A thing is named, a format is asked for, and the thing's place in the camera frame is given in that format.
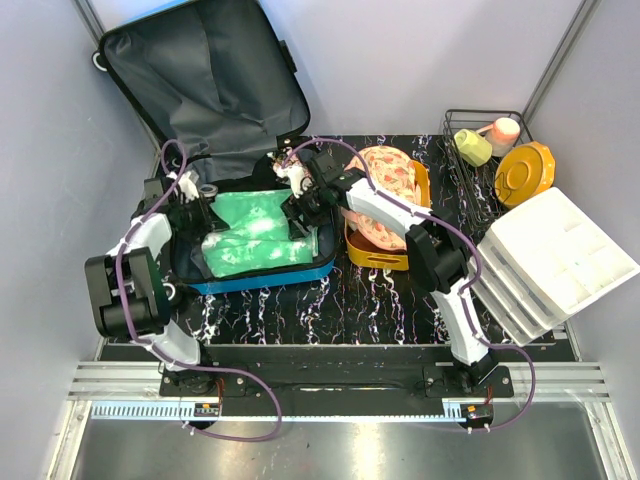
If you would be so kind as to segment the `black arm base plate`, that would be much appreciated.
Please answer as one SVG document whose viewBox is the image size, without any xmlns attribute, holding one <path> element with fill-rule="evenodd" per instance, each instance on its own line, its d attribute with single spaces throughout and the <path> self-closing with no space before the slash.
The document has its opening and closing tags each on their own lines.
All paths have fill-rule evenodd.
<svg viewBox="0 0 640 480">
<path fill-rule="evenodd" d="M 492 360 L 469 373 L 446 346 L 212 346 L 206 359 L 218 373 L 165 373 L 163 397 L 221 394 L 228 416 L 268 416 L 277 396 L 284 416 L 440 415 L 446 400 L 512 399 L 509 369 Z"/>
</svg>

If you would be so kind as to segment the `green white tie-dye cloth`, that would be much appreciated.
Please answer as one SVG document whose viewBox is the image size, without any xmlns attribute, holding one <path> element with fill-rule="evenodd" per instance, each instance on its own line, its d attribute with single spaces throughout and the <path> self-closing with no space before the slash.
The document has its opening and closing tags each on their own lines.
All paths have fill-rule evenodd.
<svg viewBox="0 0 640 480">
<path fill-rule="evenodd" d="M 201 244 L 211 274 L 217 278 L 310 264 L 319 253 L 317 232 L 293 240 L 281 209 L 287 190 L 229 192 L 216 197 L 213 212 L 229 228 L 212 232 Z"/>
</svg>

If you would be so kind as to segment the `blue fish-print suitcase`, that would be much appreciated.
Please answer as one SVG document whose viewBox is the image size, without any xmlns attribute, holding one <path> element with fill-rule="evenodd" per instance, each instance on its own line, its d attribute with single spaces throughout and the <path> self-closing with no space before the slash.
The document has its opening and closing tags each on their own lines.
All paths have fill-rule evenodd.
<svg viewBox="0 0 640 480">
<path fill-rule="evenodd" d="M 164 144 L 171 172 L 199 175 L 218 187 L 199 197 L 212 210 L 216 197 L 255 192 L 253 167 L 264 155 L 276 162 L 298 148 L 302 156 L 309 106 L 295 66 L 255 1 L 190 1 L 107 32 L 99 58 L 135 111 Z M 215 227 L 229 225 L 212 210 Z M 202 238 L 174 235 L 157 259 L 202 294 L 309 282 L 327 276 L 338 244 L 336 218 L 312 228 L 319 253 L 310 264 L 254 270 L 217 278 L 204 260 Z"/>
</svg>

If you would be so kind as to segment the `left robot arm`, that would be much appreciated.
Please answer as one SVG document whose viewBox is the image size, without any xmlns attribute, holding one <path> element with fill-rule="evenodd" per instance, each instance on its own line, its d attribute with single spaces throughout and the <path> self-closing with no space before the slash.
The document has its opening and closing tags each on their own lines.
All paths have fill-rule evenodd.
<svg viewBox="0 0 640 480">
<path fill-rule="evenodd" d="M 157 258 L 182 227 L 195 233 L 207 225 L 204 207 L 186 177 L 148 179 L 124 236 L 84 265 L 99 334 L 144 348 L 163 364 L 168 386 L 196 396 L 216 391 L 219 379 L 199 341 L 172 319 L 180 293 L 162 279 Z"/>
</svg>

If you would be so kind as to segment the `pink floral patterned cloth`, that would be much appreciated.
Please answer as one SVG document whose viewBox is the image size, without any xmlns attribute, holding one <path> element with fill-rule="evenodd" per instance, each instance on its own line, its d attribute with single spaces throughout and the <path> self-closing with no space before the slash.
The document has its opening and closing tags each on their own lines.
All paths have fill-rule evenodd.
<svg viewBox="0 0 640 480">
<path fill-rule="evenodd" d="M 359 154 L 366 161 L 376 184 L 413 204 L 422 204 L 413 160 L 404 151 L 389 146 L 372 146 L 360 150 Z M 405 241 L 383 224 L 345 209 L 342 213 L 351 229 L 359 231 L 376 248 L 384 251 L 406 249 Z"/>
</svg>

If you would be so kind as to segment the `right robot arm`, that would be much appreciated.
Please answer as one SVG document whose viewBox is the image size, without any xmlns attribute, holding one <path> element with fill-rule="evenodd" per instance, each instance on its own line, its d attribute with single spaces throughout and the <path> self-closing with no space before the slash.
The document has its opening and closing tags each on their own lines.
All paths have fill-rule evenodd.
<svg viewBox="0 0 640 480">
<path fill-rule="evenodd" d="M 275 163 L 289 181 L 291 196 L 281 205 L 296 236 L 307 236 L 335 208 L 363 214 L 404 239 L 409 275 L 435 300 L 449 334 L 457 390 L 476 396 L 490 383 L 497 361 L 490 353 L 468 283 L 468 240 L 445 217 L 377 185 L 364 168 L 343 169 L 322 152 L 306 161 L 288 155 Z"/>
</svg>

